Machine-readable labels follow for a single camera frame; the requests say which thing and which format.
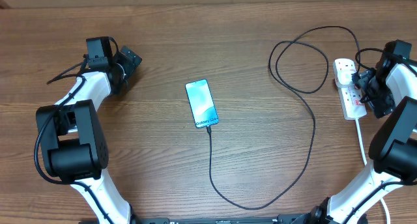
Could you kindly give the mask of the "blue Samsung Galaxy smartphone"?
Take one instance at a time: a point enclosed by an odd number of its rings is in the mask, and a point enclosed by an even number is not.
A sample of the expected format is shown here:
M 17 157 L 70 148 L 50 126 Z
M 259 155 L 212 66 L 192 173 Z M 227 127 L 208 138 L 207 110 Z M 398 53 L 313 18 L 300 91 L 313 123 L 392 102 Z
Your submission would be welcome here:
M 206 128 L 219 123 L 214 100 L 206 79 L 185 84 L 186 94 L 196 128 Z

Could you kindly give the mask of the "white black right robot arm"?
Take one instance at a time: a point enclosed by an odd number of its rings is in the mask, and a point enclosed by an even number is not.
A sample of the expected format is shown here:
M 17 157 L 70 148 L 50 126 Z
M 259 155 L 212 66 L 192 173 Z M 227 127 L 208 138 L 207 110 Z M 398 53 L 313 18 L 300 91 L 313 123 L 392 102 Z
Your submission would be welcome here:
M 353 61 L 333 63 L 335 82 L 346 119 L 357 121 L 369 105 L 385 123 L 373 137 L 369 163 L 338 194 L 291 223 L 367 223 L 366 212 L 391 191 L 416 185 L 416 61 L 412 45 L 402 40 L 386 43 L 381 58 L 365 72 Z

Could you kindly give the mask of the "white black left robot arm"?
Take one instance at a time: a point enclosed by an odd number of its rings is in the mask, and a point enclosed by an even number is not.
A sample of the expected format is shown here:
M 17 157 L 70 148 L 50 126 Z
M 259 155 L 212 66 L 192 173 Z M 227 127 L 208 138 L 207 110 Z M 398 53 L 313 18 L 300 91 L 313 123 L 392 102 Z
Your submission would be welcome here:
M 88 38 L 86 45 L 80 63 L 52 78 L 75 78 L 74 86 L 53 105 L 36 111 L 35 168 L 45 181 L 75 189 L 95 213 L 96 223 L 140 223 L 110 177 L 97 111 L 107 97 L 127 86 L 141 57 L 118 47 L 110 36 Z

